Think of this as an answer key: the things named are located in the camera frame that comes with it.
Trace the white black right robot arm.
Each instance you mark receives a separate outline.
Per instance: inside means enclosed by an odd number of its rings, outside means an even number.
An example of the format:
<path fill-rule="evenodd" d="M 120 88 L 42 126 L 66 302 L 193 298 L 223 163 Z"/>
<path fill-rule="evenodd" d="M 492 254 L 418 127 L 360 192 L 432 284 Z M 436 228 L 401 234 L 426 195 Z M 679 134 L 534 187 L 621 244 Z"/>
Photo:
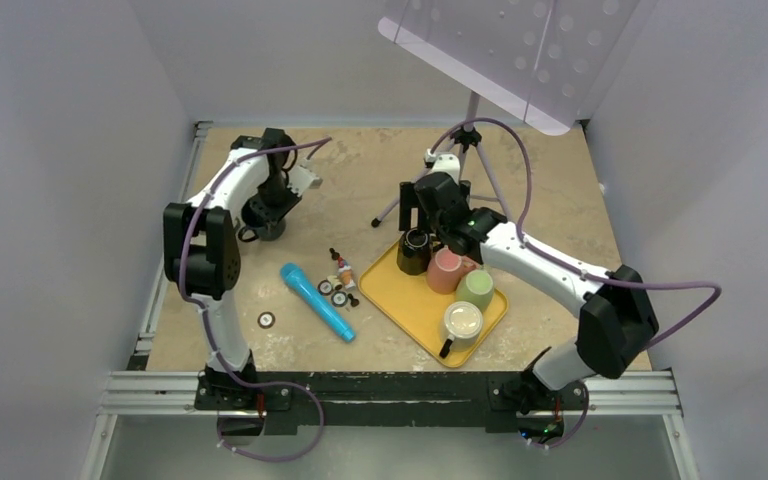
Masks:
<path fill-rule="evenodd" d="M 536 407 L 567 385 L 598 375 L 621 377 L 659 325 L 639 273 L 582 263 L 527 236 L 502 213 L 473 208 L 467 189 L 434 172 L 400 186 L 419 227 L 454 253 L 500 269 L 549 296 L 578 321 L 576 336 L 540 354 L 524 370 L 521 392 Z"/>

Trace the dark blue ceramic mug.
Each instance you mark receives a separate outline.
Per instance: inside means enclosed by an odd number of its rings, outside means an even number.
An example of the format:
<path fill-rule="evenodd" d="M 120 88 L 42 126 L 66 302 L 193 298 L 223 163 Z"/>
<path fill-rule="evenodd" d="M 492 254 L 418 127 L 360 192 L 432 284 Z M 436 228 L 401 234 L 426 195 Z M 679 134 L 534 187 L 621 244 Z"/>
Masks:
<path fill-rule="evenodd" d="M 237 233 L 237 239 L 242 243 L 254 241 L 271 242 L 278 240 L 286 231 L 286 221 L 261 226 L 245 225 Z"/>

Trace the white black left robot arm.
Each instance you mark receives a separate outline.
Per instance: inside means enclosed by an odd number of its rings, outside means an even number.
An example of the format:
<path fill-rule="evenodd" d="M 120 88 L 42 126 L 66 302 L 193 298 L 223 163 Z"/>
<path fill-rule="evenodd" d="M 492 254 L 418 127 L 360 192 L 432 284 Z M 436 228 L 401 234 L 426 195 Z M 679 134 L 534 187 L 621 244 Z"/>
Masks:
<path fill-rule="evenodd" d="M 290 182 L 297 149 L 282 129 L 240 136 L 207 186 L 186 202 L 168 204 L 162 215 L 165 275 L 195 307 L 208 345 L 202 387 L 235 409 L 258 395 L 233 294 L 242 273 L 240 235 L 249 230 L 272 241 L 283 234 L 286 215 L 301 200 Z"/>

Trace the black ceramic mug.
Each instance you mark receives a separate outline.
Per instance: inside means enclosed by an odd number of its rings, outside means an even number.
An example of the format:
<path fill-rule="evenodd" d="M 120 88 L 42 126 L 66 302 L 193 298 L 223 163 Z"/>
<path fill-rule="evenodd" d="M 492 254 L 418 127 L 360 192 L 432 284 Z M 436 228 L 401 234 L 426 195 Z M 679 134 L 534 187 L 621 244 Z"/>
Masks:
<path fill-rule="evenodd" d="M 402 273 L 418 276 L 427 271 L 431 253 L 431 236 L 414 228 L 402 235 L 398 243 L 396 264 Z"/>

